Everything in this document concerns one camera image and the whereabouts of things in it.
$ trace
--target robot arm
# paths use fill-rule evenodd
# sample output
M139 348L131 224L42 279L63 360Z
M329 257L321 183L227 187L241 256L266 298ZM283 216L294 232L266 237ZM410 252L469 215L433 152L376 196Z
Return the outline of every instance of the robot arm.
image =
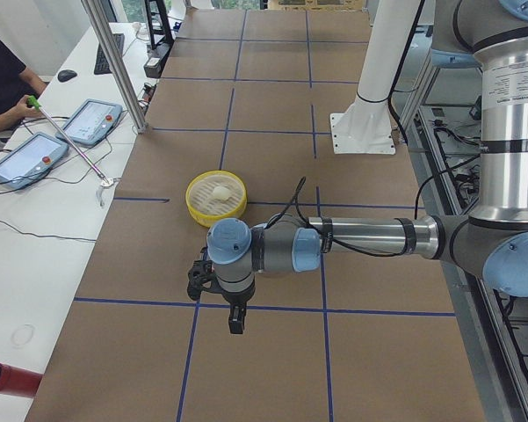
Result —
M473 53L483 68L476 208L414 221L281 215L252 229L235 219L217 222L207 235L211 260L195 262L188 293L193 300L202 291L223 295L231 332L243 332L255 273L311 271L330 251L417 253L453 263L508 295L528 296L528 2L439 0L436 15L434 49L446 57Z

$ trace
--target white pole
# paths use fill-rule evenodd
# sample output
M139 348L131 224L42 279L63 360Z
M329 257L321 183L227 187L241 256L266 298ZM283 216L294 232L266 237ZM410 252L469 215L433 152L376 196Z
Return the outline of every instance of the white pole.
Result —
M387 98L421 2L380 0L358 95L344 114L330 115L336 154L395 153Z

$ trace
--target metal frame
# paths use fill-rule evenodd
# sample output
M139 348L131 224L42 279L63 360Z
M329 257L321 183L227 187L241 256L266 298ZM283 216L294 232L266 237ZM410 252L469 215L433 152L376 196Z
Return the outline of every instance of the metal frame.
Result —
M422 116L421 106L433 106L425 104L425 100L438 73L438 70L426 60L417 78L417 91L410 96L403 112L403 119L406 119L404 127L411 149L422 146L421 132L430 127L429 122ZM418 127L415 126L415 121L420 123ZM442 157L437 148L419 149L419 152L422 154L410 154L410 156L418 180L421 182L425 177L419 175L430 173L429 156L434 162ZM442 166L441 163L437 164L440 170L443 170ZM426 211L431 214L442 214L445 213L445 207L449 206L453 213L460 212L456 204L454 206L452 201L449 201L449 197L454 195L450 187L452 186L450 178L443 180L443 187L440 189L444 189L445 194L436 187L431 188L431 193L430 190L424 191ZM444 271L488 420L528 422L528 383L517 357L517 341L512 338L503 321L500 306L492 289L457 267L444 265Z
M139 102L136 98L133 84L122 57L119 55L119 50L115 46L115 41L112 37L112 30L107 22L104 9L100 0L82 0L82 5L88 13L94 32L96 33L99 45L104 50L110 69L113 72L115 82L119 87L121 96L125 101L127 110L131 115L134 125L138 133L143 133L147 129L147 122L144 118Z

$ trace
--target grid line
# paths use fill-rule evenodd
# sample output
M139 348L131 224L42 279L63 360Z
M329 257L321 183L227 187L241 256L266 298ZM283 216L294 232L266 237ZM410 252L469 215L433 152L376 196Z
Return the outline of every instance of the grid line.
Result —
M170 198L137 198L132 196L116 196L113 198L113 200L130 200L130 201L144 201L144 202L161 202L161 203L167 203L170 202ZM273 201L258 201L258 200L249 200L249 205L271 205L271 206L285 206L287 205L287 202L273 202ZM314 202L300 202L300 206L302 207L315 207L316 204ZM381 205L381 204L328 204L324 203L321 204L322 207L332 207L332 208L372 208L372 209L415 209L414 206L411 205Z
M316 153L316 124L315 124L315 105L310 105L310 119L313 124L313 157L316 159L317 153Z
M238 42L237 39L232 38L187 38L187 37L177 37L176 41L227 41L227 42ZM332 44L369 44L369 41L344 41L344 40L251 40L246 39L246 42L298 42L298 43L332 43Z
M257 129L187 129L172 127L153 127L152 130L164 132L233 132L240 134L278 134L278 135L312 135L313 132L306 130L257 130ZM330 135L330 132L316 132L317 135Z
M308 79L251 79L251 78L233 78L233 77L187 77L187 76L161 76L160 79L169 81L203 81L203 82L268 82L271 84L353 84L358 85L359 81L322 81Z
M98 299L94 297L74 298L74 302L87 302L99 304L135 305L135 306L164 306L167 308L196 308L200 309L229 309L229 305L223 303L199 303L196 302L164 302L164 301L137 301L128 299ZM382 310L382 309L324 309L288 306L248 305L249 311L273 311L273 312L297 312L297 313L327 313L342 315L384 315L390 317L455 317L453 312L428 312L414 310Z
M247 16L248 16L248 11L244 11L244 18L242 20L242 32L240 33L240 46L238 46L238 57L236 58L235 80L238 77L238 68L240 67L240 56L242 54L242 39L244 38L244 30L246 29L246 17Z
M176 422L181 422L182 414L184 411L184 401L185 393L187 389L187 380L190 374L190 364L192 363L192 354L193 354L193 343L195 340L195 331L197 329L197 317L199 315L199 301L195 303L195 312L193 313L193 322L192 322L192 332L190 334L190 342L187 347L187 358L185 358L185 367L184 367L184 378L182 380L182 389L179 395L179 405L177 407Z
M305 22L307 26L307 54L308 54L308 85L313 87L313 68L310 59L310 35L308 33L308 11L305 11Z
M316 187L316 212L322 216L320 209L320 187ZM320 256L320 277L322 284L322 319L324 323L324 352L326 357L326 383L328 387L329 422L334 422L334 397L332 396L332 372L330 363L330 337L328 327L328 295L326 290L326 271L324 268L324 254Z
M222 170L222 165L225 161L225 153L227 150L227 140L228 140L228 126L230 125L230 115L232 114L232 105L235 100L235 88L232 89L232 93L230 94L230 102L228 103L228 117L227 117L227 126L225 127L225 136L222 141L222 151L221 151L221 160L219 161L219 170Z

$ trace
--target person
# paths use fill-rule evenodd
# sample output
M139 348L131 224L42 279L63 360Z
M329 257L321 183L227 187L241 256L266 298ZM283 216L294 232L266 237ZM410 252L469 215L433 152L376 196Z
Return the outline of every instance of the person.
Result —
M40 117L26 101L30 95L38 97L45 87L41 78L0 41L0 132L14 128L26 117Z

